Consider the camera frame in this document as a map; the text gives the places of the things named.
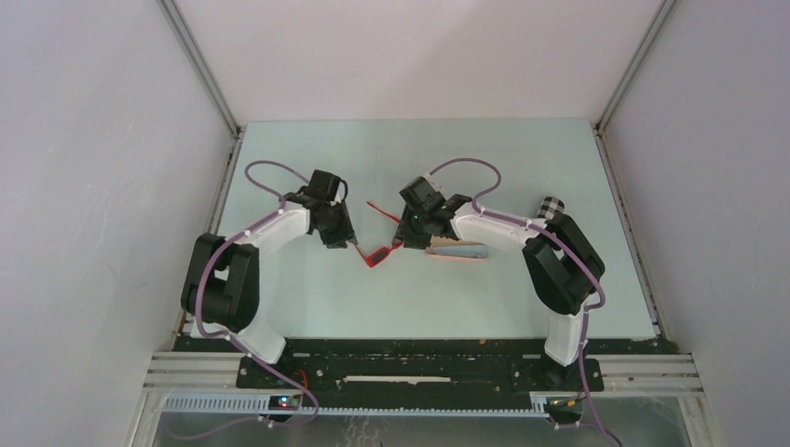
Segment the red frame sunglasses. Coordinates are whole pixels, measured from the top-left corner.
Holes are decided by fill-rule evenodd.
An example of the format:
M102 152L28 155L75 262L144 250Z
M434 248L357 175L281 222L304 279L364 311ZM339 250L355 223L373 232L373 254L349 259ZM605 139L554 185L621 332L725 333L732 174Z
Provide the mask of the red frame sunglasses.
M371 210L374 210L379 215L392 221L395 225L402 222L402 218L399 215L383 210L370 200L366 201L365 204ZM371 269L380 266L394 251L399 250L402 246L403 242L395 236L392 236L387 243L378 244L375 248L373 246L367 248L361 247L359 242L354 242L352 244L352 247L358 253L364 264Z

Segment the pink glasses case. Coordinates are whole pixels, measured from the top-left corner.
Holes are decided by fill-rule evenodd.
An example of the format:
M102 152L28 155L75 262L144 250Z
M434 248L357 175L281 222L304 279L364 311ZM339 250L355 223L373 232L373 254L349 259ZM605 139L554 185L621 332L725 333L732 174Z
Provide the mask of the pink glasses case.
M425 253L434 259L451 262L484 262L489 259L488 247L478 243L433 245Z

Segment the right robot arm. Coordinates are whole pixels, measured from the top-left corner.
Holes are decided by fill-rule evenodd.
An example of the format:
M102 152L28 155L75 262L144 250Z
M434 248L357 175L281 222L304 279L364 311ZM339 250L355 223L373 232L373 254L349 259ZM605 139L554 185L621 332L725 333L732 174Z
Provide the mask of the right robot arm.
M528 218L487 210L469 196L404 192L402 198L396 238L408 249L425 249L433 237L444 237L523 255L534 291L549 310L543 380L555 389L574 383L589 314L606 304L605 264L577 223L559 211Z

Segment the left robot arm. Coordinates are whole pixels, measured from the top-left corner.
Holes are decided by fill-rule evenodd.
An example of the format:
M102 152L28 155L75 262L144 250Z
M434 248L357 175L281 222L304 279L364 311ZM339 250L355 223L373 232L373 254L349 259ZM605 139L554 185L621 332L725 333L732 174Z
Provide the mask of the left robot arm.
M357 242L345 201L289 194L283 206L229 237L197 238L182 292L182 308L204 338L220 338L260 360L258 374L272 387L287 386L293 361L286 339L261 311L260 261L289 242L318 232L328 249Z

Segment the blue cleaning cloth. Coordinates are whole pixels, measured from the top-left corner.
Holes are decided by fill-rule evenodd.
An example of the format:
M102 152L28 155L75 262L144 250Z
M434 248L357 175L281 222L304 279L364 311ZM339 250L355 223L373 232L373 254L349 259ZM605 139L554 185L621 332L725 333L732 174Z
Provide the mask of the blue cleaning cloth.
M435 247L433 253L442 257L486 259L488 248L481 244L446 245Z

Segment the left aluminium frame post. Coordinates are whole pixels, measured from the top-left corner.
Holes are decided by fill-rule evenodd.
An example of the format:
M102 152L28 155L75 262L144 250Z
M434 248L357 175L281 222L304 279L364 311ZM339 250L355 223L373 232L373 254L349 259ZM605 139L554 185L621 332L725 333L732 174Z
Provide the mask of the left aluminium frame post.
M229 101L222 92L220 84L209 64L208 59L204 55L195 34L191 30L187 22L186 16L179 6L177 1L174 0L157 0L165 20L171 27L176 40L181 46L184 55L190 62L193 70L197 75L197 79L207 93L209 99L215 110L225 124L231 138L230 148L228 155L225 157L226 161L222 170L222 177L218 183L217 196L222 197L227 190L230 179L232 178L233 169L235 166L235 156L237 152L237 143L240 140L241 125L233 114Z

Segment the right aluminium frame post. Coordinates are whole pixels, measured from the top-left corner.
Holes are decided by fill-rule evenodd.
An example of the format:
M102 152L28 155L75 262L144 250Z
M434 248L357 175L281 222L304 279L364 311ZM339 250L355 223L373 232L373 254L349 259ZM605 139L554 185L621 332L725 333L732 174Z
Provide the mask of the right aluminium frame post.
M592 125L596 139L596 145L604 165L609 188L617 204L622 201L622 192L620 190L620 186L618 185L614 163L606 146L606 133L610 128L614 118L616 117L627 94L629 93L633 82L640 74L643 65L647 61L653 48L656 46L661 33L667 25L667 22L671 19L679 4L680 1L677 0L663 0L660 2L658 9L653 15L647 29L643 33L632 57L629 59L629 62L627 63L620 80L618 81L613 93L610 95L603 112L599 116L598 120Z

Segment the plaid brown glasses case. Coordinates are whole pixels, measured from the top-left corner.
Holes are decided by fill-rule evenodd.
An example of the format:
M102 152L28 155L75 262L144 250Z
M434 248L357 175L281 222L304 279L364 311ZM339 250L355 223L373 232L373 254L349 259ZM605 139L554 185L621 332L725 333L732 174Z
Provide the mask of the plaid brown glasses case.
M538 218L550 221L565 212L565 203L555 197L546 196L538 207Z

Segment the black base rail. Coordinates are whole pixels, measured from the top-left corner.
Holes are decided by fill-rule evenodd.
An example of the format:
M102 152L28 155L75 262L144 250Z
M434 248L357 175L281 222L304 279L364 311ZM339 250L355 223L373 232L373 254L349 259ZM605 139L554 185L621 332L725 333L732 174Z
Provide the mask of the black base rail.
M596 359L562 367L540 339L291 338L275 368L330 409L532 410L535 393L604 390Z

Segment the aluminium frame post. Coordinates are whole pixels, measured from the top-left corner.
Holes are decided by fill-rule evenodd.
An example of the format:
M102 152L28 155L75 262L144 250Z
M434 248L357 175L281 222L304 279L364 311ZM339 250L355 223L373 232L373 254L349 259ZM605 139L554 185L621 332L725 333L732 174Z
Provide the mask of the aluminium frame post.
M640 74L643 65L647 61L653 48L656 46L661 33L667 25L667 22L671 19L679 4L680 1L677 0L663 0L660 2L658 9L653 15L647 29L643 33L632 57L629 59L629 62L627 63L620 80L618 81L613 93L610 95L603 112L599 116L598 120L592 125L596 139L596 145L604 165L609 188L617 204L622 201L622 192L620 190L620 186L618 185L614 163L606 146L606 133L610 128L614 118L616 117L627 94L629 93L633 82Z
M177 1L174 0L157 0L165 20L171 27L176 40L181 46L184 55L190 62L193 70L197 75L197 79L207 93L209 99L215 110L225 124L231 138L230 148L228 155L225 157L226 161L222 170L222 177L218 183L217 196L222 197L227 190L230 179L232 178L233 169L235 166L235 156L237 152L237 143L240 140L241 125L233 114L229 101L222 92L220 84L209 64L208 59L204 55L195 34L191 30L187 22L186 16L179 6Z

